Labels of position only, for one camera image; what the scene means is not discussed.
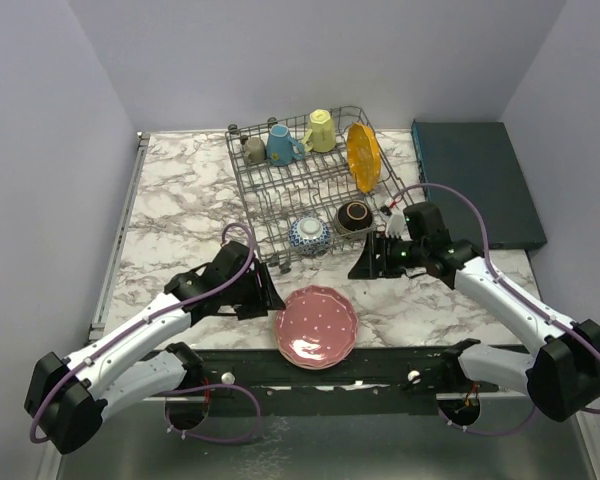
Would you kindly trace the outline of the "pink plate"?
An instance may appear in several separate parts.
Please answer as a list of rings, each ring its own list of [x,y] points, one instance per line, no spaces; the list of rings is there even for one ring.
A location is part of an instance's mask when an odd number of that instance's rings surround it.
[[[310,285],[293,291],[285,304],[273,324],[279,352],[302,357],[351,353],[358,316],[344,295],[331,287]]]

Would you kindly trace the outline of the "beige bottom plate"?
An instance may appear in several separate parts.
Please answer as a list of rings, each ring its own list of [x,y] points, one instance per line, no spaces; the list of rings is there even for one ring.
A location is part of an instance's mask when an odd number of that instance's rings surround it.
[[[305,370],[325,370],[342,362],[347,355],[318,355],[317,357],[302,357],[297,353],[291,354],[280,351],[281,355],[291,364]]]

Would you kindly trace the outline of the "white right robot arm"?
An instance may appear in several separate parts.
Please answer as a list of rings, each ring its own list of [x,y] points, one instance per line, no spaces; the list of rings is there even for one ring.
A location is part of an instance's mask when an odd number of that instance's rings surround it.
[[[429,202],[398,212],[408,239],[373,231],[366,237],[351,280],[399,278],[410,269],[472,299],[525,347],[515,352],[466,339],[443,355],[440,379],[460,392],[487,382],[527,395],[546,417],[564,421],[600,398],[600,325],[576,322],[512,282],[467,240],[452,240],[437,206]]]

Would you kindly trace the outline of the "grey wire dish rack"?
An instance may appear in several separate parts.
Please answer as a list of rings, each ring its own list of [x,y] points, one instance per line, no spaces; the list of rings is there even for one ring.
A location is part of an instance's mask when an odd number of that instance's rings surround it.
[[[331,238],[320,255],[351,250],[362,245],[365,234],[336,232],[337,210],[350,201],[361,201],[370,209],[372,226],[378,228],[382,224],[381,206],[405,186],[394,164],[381,151],[379,183],[372,192],[361,192],[349,171],[346,137],[353,124],[367,127],[372,124],[358,106],[335,107],[330,114],[335,123],[336,147],[328,153],[309,153],[305,158],[281,167],[267,161],[255,164],[248,160],[244,143],[251,138],[265,141],[270,127],[275,124],[288,127],[291,136],[300,139],[309,127],[307,114],[282,119],[271,117],[250,126],[232,123],[225,131],[229,159],[248,224],[256,238],[258,254],[271,269],[277,267],[282,273],[290,272],[291,266],[305,257],[289,238],[295,221],[313,216],[328,225]]]

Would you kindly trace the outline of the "small grey cup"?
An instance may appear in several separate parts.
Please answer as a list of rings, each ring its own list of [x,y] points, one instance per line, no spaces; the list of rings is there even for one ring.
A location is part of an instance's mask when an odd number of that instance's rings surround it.
[[[246,165],[254,165],[266,161],[266,146],[259,137],[248,137],[243,145],[243,158]]]

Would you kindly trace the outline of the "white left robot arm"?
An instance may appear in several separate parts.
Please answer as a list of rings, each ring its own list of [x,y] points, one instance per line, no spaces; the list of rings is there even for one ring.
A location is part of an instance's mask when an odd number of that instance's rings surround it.
[[[284,307],[253,240],[224,241],[212,261],[175,275],[143,310],[101,339],[65,356],[41,357],[24,400],[31,441],[51,442],[68,454],[130,405],[155,394],[202,390],[201,359],[171,339],[224,307],[239,320]]]

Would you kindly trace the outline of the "brown patterned bowl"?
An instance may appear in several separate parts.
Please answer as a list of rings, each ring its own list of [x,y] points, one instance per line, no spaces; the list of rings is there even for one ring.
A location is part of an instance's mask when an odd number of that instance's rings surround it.
[[[350,234],[370,228],[373,215],[366,203],[350,201],[339,207],[334,222],[340,234]]]

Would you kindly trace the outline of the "orange polka dot plate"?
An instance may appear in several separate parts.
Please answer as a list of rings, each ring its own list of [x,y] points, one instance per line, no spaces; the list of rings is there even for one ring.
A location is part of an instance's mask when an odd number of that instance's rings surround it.
[[[353,123],[347,134],[347,161],[356,187],[364,194],[378,184],[382,160],[373,130],[359,122]]]

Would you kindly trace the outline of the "blue floral mug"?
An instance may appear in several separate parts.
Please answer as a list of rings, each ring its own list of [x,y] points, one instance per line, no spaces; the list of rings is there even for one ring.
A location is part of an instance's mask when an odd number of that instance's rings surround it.
[[[304,146],[290,133],[286,125],[274,124],[269,130],[266,145],[269,162],[282,167],[305,157]]]

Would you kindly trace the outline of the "pale yellow mug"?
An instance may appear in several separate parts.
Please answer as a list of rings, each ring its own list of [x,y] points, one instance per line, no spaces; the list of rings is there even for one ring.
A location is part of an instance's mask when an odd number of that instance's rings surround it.
[[[306,152],[327,153],[335,148],[335,126],[328,110],[316,109],[309,115],[308,128],[302,144]]]

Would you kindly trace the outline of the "red patterned glass bowl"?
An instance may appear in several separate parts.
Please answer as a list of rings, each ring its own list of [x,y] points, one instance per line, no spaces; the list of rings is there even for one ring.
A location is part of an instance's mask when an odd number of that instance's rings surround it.
[[[291,247],[304,256],[325,254],[331,243],[331,230],[321,219],[304,216],[295,220],[289,229]]]

